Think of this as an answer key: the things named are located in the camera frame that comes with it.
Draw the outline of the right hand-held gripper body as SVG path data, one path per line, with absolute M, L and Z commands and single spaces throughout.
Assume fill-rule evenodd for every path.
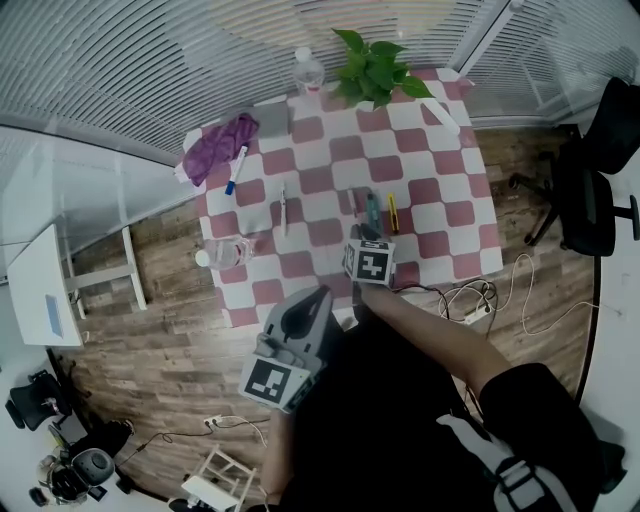
M 396 244 L 383 239 L 368 224 L 356 226 L 356 237 L 347 241 L 344 248 L 343 268 L 352 282 L 354 305 L 362 303 L 362 284 L 390 287 L 395 272 Z

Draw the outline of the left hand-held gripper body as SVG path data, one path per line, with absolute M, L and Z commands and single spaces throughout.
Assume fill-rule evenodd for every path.
M 239 393 L 271 409 L 293 413 L 317 383 L 326 362 L 260 333 L 244 360 Z

